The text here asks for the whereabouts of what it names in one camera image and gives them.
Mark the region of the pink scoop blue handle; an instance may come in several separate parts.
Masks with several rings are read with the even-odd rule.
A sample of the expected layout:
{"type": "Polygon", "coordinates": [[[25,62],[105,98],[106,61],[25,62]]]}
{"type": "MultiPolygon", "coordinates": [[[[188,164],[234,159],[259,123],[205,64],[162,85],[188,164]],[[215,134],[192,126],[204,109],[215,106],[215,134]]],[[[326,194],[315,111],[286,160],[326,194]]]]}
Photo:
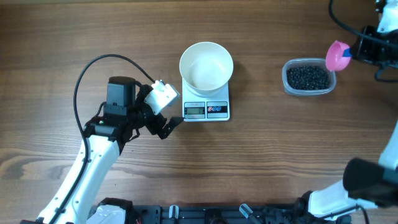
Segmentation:
{"type": "Polygon", "coordinates": [[[330,45],[326,54],[326,68],[334,72],[342,71],[349,65],[351,58],[350,46],[336,40],[330,45]]]}

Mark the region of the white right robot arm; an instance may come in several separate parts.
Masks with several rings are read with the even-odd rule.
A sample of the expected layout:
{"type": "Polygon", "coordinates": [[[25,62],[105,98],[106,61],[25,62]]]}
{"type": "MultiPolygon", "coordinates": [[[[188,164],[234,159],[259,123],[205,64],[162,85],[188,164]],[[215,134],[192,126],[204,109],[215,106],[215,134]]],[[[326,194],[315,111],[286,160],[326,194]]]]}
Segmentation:
{"type": "MultiPolygon", "coordinates": [[[[397,66],[397,27],[365,27],[354,45],[335,41],[326,55],[330,71],[345,69],[350,60],[377,65],[375,79],[385,67],[397,66]]],[[[335,221],[359,208],[386,208],[397,205],[397,131],[379,157],[378,163],[355,158],[348,162],[341,181],[313,191],[307,213],[320,220],[335,221]]]]}

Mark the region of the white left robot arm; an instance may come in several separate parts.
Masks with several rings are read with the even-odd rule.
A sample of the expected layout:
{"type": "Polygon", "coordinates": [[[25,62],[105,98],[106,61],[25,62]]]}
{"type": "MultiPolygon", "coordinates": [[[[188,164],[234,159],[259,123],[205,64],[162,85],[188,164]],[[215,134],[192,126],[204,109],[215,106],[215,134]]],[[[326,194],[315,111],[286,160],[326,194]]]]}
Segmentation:
{"type": "Polygon", "coordinates": [[[106,198],[91,213],[93,202],[112,165],[125,145],[147,128],[165,139],[183,119],[167,119],[161,111],[179,96],[169,84],[156,80],[142,85],[129,77],[111,77],[106,101],[80,126],[81,148],[70,171],[36,223],[140,223],[131,201],[106,198]]]}

